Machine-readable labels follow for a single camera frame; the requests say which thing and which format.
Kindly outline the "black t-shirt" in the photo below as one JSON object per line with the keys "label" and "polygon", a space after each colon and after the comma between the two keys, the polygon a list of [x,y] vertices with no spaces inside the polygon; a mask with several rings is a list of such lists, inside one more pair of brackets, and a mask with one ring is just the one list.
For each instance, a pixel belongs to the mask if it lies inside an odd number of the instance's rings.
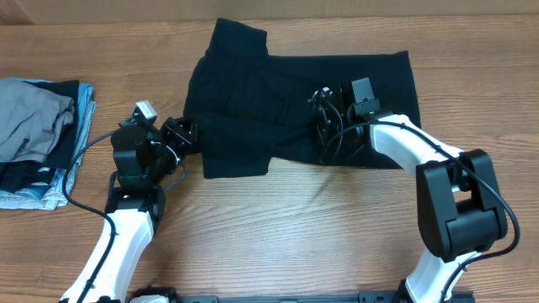
{"label": "black t-shirt", "polygon": [[205,178],[265,175],[270,159],[317,164],[316,115],[307,102],[319,88],[369,78],[383,107],[420,123],[407,51],[390,55],[272,56],[267,34],[218,19],[189,82],[184,117],[198,126]]}

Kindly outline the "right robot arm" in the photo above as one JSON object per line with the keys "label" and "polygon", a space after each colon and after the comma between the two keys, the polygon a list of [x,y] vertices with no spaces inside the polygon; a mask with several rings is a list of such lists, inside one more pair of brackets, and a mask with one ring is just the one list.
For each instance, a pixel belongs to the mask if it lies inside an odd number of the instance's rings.
{"label": "right robot arm", "polygon": [[320,161],[361,149],[390,158],[415,179],[419,234],[425,246],[414,271],[397,290],[364,291],[361,302],[472,302],[453,288],[467,267],[491,258],[508,231],[492,160],[482,150],[448,146],[405,114],[383,108],[369,79],[346,82],[338,92],[318,89],[308,100]]}

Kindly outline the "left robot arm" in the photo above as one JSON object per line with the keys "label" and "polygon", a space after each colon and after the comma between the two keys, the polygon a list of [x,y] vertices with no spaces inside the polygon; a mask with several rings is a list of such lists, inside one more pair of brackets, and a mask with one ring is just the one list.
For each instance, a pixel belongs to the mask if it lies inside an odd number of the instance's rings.
{"label": "left robot arm", "polygon": [[169,118],[161,128],[145,118],[131,118],[107,134],[116,169],[109,178],[105,207],[98,213],[104,227],[61,301],[125,301],[139,259],[163,219],[162,181],[185,167],[184,158],[197,136],[197,124],[184,118]]}

